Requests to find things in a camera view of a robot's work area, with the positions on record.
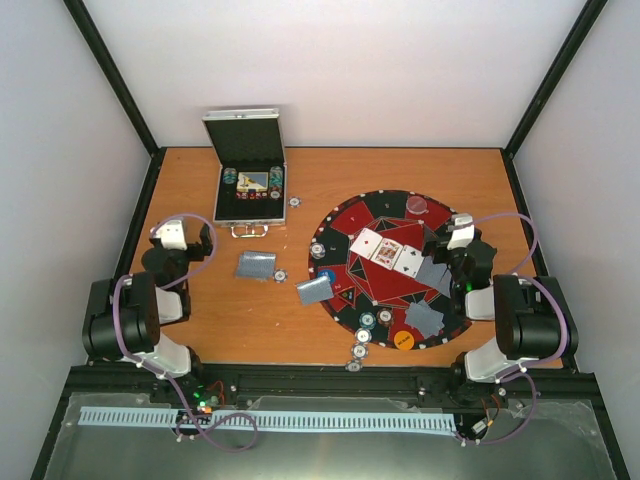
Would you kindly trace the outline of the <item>clear dealer button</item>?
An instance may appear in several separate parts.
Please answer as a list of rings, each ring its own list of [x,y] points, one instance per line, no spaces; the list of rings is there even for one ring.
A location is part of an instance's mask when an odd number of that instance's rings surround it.
[[[412,215],[422,215],[428,212],[428,202],[419,195],[410,195],[407,198],[406,210]]]

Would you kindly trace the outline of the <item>grey card deck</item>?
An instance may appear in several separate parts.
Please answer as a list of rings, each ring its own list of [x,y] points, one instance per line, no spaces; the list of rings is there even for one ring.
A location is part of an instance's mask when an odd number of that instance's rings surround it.
[[[275,265],[275,253],[244,251],[239,256],[235,276],[237,278],[268,280],[274,274]]]

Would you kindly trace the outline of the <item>blue patterned playing card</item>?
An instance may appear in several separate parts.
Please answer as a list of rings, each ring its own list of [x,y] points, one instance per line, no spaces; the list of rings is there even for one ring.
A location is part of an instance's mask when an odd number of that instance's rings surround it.
[[[405,324],[420,329],[429,326],[434,319],[431,307],[424,301],[411,303],[406,310]]]
[[[330,279],[326,276],[300,282],[296,290],[302,305],[327,301],[334,297]]]
[[[431,308],[423,308],[416,316],[416,329],[424,338],[437,336],[444,326],[444,314]]]

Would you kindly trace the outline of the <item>ace of diamonds card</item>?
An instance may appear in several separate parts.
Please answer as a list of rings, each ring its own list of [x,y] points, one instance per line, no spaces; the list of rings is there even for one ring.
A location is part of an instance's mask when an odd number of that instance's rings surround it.
[[[365,259],[370,259],[382,241],[377,232],[364,228],[351,243],[349,250]]]

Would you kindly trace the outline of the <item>orange big blind button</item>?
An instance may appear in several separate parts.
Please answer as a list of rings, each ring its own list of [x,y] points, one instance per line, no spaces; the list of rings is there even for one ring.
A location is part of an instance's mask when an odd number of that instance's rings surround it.
[[[415,338],[410,331],[397,331],[393,337],[393,343],[398,350],[410,351],[415,346]]]

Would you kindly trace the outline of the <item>blue green fifty chip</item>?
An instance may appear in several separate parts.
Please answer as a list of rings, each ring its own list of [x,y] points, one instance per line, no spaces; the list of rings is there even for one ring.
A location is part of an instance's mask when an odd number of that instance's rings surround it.
[[[376,316],[371,312],[363,312],[359,317],[359,324],[361,328],[372,330],[376,323]]]

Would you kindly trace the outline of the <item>blue orange ten chip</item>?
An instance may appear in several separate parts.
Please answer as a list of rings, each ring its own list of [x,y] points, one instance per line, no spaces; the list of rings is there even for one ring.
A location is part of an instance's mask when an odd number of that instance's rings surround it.
[[[359,328],[354,334],[355,340],[359,344],[368,344],[372,340],[372,332],[366,328]]]
[[[356,343],[351,348],[351,355],[356,360],[363,360],[368,356],[368,346],[363,343]]]

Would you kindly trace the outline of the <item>blue small blind button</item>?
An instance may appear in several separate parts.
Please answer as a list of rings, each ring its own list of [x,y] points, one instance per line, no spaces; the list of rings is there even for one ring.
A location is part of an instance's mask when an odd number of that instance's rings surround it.
[[[320,269],[318,271],[318,276],[319,277],[326,277],[329,279],[329,282],[331,284],[334,284],[336,281],[336,274],[333,270],[331,269]]]

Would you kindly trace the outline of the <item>poker chip stack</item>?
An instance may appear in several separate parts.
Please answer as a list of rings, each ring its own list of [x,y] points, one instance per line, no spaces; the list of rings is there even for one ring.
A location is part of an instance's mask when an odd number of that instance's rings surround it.
[[[309,247],[309,253],[313,259],[319,260],[325,257],[326,248],[322,243],[313,242]]]

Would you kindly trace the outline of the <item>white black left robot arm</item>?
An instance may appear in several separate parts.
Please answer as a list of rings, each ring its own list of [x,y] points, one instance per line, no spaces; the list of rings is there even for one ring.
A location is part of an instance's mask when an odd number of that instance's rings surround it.
[[[91,360],[128,362],[160,380],[173,378],[174,392],[197,402],[208,390],[202,362],[162,328],[190,318],[189,278],[213,259],[215,228],[199,215],[174,215],[151,229],[149,242],[141,271],[92,283],[82,343]]]

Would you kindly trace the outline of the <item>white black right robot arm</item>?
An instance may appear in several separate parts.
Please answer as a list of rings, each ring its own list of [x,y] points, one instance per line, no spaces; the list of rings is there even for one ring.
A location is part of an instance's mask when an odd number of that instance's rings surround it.
[[[482,239],[477,224],[469,214],[454,214],[422,247],[434,265],[446,267],[452,313],[494,325],[489,341],[451,364],[447,394],[459,406],[475,405],[530,368],[574,355],[578,346],[557,279],[523,276],[518,268],[495,274],[497,249]]]

